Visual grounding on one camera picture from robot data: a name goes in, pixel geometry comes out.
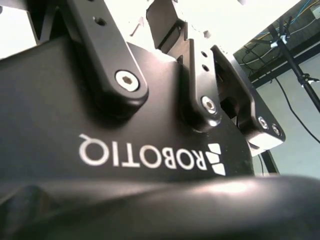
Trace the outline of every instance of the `black pole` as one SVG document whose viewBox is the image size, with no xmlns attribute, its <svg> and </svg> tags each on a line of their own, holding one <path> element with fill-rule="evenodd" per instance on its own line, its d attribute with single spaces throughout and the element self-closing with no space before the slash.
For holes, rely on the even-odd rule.
<svg viewBox="0 0 320 240">
<path fill-rule="evenodd" d="M 280 174 L 274 158 L 269 150 L 261 153 L 264 165 L 270 174 Z"/>
<path fill-rule="evenodd" d="M 279 37 L 278 36 L 278 32 L 277 32 L 277 30 L 275 29 L 275 27 L 273 25 L 270 25 L 268 27 L 268 29 L 269 29 L 269 31 L 270 31 L 270 33 L 271 33 L 271 35 L 273 36 L 274 39 L 277 39 Z M 305 76 L 305 74 L 302 71 L 302 69 L 296 63 L 295 58 L 292 56 L 291 52 L 289 51 L 287 46 L 284 44 L 284 42 L 282 40 L 279 40 L 279 41 L 277 41 L 277 45 L 280 48 L 283 56 L 287 60 L 288 64 L 292 68 L 294 74 L 298 78 L 299 83 L 305 89 L 306 93 L 309 95 L 309 97 L 312 100 L 313 104 L 315 105 L 316 109 L 320 113 L 320 99 L 317 96 L 317 94 L 314 91 L 314 89 L 312 88 L 312 86 L 310 85 L 310 83 L 308 82 L 308 78 Z"/>
</svg>

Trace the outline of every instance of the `mounting hole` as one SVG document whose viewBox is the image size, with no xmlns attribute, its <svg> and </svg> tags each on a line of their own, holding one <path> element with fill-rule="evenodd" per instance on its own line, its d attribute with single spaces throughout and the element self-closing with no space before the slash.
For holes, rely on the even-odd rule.
<svg viewBox="0 0 320 240">
<path fill-rule="evenodd" d="M 207 55 L 204 51 L 202 51 L 201 53 L 202 53 L 202 55 L 203 55 L 205 58 L 208 57 L 208 55 Z"/>
<path fill-rule="evenodd" d="M 209 68 L 206 65 L 203 64 L 202 67 L 205 71 L 209 72 Z"/>
<path fill-rule="evenodd" d="M 93 17 L 93 20 L 95 21 L 96 24 L 100 26 L 105 26 L 107 23 L 105 20 L 103 20 L 101 17 Z"/>
</svg>

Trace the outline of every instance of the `black metal bracket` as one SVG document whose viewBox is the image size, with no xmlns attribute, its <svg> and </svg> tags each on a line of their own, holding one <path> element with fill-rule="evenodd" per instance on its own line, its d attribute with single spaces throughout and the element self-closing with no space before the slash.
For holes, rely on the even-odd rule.
<svg viewBox="0 0 320 240">
<path fill-rule="evenodd" d="M 149 90 L 105 2 L 65 0 L 59 8 L 83 64 L 92 64 L 89 84 L 97 105 L 114 117 L 131 117 L 147 101 Z"/>
<path fill-rule="evenodd" d="M 182 66 L 183 118 L 199 132 L 211 130 L 222 119 L 213 53 L 190 37 L 192 27 L 176 1 L 155 0 L 147 10 L 147 20 L 155 47 Z"/>
</svg>

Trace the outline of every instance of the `ceiling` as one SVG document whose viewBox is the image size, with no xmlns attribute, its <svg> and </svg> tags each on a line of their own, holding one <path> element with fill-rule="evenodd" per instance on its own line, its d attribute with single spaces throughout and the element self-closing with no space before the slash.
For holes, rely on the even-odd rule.
<svg viewBox="0 0 320 240">
<path fill-rule="evenodd" d="M 298 4 L 296 4 L 294 7 L 292 7 L 289 11 L 287 11 L 283 15 L 283 19 L 285 21 L 288 21 L 290 16 L 295 18 L 299 13 L 299 11 L 307 2 L 308 0 L 301 0 Z M 310 0 L 306 7 L 313 4 L 314 2 L 316 1 Z M 289 28 L 289 31 L 293 33 L 294 31 L 299 30 L 300 28 L 308 25 L 314 19 L 315 17 L 313 13 L 311 12 L 310 9 L 308 9 L 303 14 L 301 14 L 295 22 L 292 23 L 292 25 Z M 277 21 L 274 22 L 273 24 L 275 27 L 279 26 L 279 23 Z M 266 37 L 263 38 L 263 40 L 271 40 L 271 39 L 272 39 L 271 35 L 267 35 Z M 302 29 L 299 32 L 291 35 L 291 37 L 288 39 L 287 47 L 295 56 L 296 54 L 310 47 L 310 45 L 317 43 L 319 41 L 320 41 L 320 19 L 315 20 L 312 24 L 310 24 L 305 29 Z M 247 45 L 247 47 L 250 49 L 253 49 L 253 51 L 259 56 L 263 56 L 266 52 L 268 52 L 271 49 L 270 45 L 268 44 L 256 44 L 256 43 L 251 43 L 250 45 Z M 260 60 L 257 60 L 251 64 L 244 65 L 244 63 L 248 63 L 252 60 L 257 59 L 257 57 L 253 53 L 246 50 L 245 48 L 242 48 L 239 51 L 237 51 L 234 54 L 234 57 L 236 58 L 238 63 L 241 64 L 243 70 L 249 76 L 251 81 L 258 79 L 259 77 L 265 75 L 266 72 L 268 72 L 268 67 L 264 67 L 264 64 Z M 285 62 L 285 59 L 282 57 L 282 54 L 280 53 L 280 50 L 277 47 L 274 48 L 269 54 L 264 56 L 263 60 L 266 63 L 268 63 L 271 69 L 274 69 Z"/>
</svg>

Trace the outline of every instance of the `blue cable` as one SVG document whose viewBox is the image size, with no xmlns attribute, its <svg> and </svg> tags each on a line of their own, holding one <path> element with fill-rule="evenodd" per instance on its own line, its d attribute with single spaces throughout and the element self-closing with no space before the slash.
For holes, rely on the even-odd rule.
<svg viewBox="0 0 320 240">
<path fill-rule="evenodd" d="M 296 17 L 294 18 L 294 20 L 291 22 L 291 24 L 293 24 L 299 17 L 299 15 L 302 13 L 303 10 L 305 10 L 306 6 L 310 3 L 311 0 L 308 0 L 305 5 L 301 8 L 301 10 L 299 11 L 299 13 L 296 15 Z M 258 35 L 264 35 L 264 34 L 268 34 L 270 32 L 260 32 Z"/>
</svg>

